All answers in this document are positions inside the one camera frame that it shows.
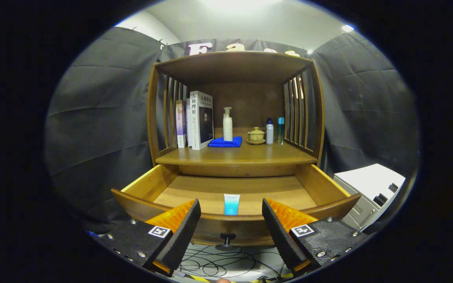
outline black curtain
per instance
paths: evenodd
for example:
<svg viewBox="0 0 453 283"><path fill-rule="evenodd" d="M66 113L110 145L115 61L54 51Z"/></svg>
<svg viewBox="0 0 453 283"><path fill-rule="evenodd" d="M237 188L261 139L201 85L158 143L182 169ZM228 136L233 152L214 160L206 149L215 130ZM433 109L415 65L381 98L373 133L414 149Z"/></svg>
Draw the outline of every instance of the black curtain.
<svg viewBox="0 0 453 283"><path fill-rule="evenodd" d="M326 136L321 167L336 172L379 163L409 177L419 160L415 96L370 41L350 32L310 56L319 68Z"/></svg>
<svg viewBox="0 0 453 283"><path fill-rule="evenodd" d="M106 233L129 215L110 189L152 167L146 129L151 65L160 43L114 27L66 71L45 122L45 161L55 192L85 229Z"/></svg>

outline blue tube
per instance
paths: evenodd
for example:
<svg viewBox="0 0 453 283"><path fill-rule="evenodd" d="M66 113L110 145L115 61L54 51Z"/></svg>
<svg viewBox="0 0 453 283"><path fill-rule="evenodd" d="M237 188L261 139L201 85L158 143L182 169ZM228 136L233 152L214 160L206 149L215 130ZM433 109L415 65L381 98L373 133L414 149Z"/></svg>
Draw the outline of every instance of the blue tube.
<svg viewBox="0 0 453 283"><path fill-rule="evenodd" d="M241 195L225 195L225 215L237 215Z"/></svg>

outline book cover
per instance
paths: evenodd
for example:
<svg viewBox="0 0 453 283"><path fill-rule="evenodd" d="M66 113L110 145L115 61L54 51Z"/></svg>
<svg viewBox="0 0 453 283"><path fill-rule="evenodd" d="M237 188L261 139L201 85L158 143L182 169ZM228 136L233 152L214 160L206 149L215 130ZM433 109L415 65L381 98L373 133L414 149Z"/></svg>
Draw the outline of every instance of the book cover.
<svg viewBox="0 0 453 283"><path fill-rule="evenodd" d="M176 100L176 132L178 147L186 147L186 100Z"/></svg>
<svg viewBox="0 0 453 283"><path fill-rule="evenodd" d="M188 147L192 146L192 141L190 140L191 137L191 130L190 130L191 120L190 120L190 99L188 98L188 102L186 104L186 138L188 142Z"/></svg>
<svg viewBox="0 0 453 283"><path fill-rule="evenodd" d="M193 135L192 149L201 150L214 138L212 96L200 91L190 92L190 117Z"/></svg>

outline blue cloth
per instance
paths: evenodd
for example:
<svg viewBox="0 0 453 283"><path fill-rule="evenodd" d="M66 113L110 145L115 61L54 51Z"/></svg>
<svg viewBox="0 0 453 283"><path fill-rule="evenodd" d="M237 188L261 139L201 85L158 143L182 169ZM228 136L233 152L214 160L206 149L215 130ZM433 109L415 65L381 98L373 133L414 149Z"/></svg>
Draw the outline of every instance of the blue cloth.
<svg viewBox="0 0 453 283"><path fill-rule="evenodd" d="M209 147L240 147L242 143L241 136L235 136L232 141L224 141L223 137L215 138L209 143Z"/></svg>

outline white pump bottle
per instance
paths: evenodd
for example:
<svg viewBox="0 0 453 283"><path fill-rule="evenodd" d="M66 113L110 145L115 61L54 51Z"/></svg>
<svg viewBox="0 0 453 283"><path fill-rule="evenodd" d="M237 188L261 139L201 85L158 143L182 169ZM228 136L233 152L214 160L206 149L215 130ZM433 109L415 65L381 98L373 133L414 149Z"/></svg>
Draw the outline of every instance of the white pump bottle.
<svg viewBox="0 0 453 283"><path fill-rule="evenodd" d="M223 113L223 140L231 142L234 139L232 133L232 118L230 117L231 107L223 108L225 113Z"/></svg>

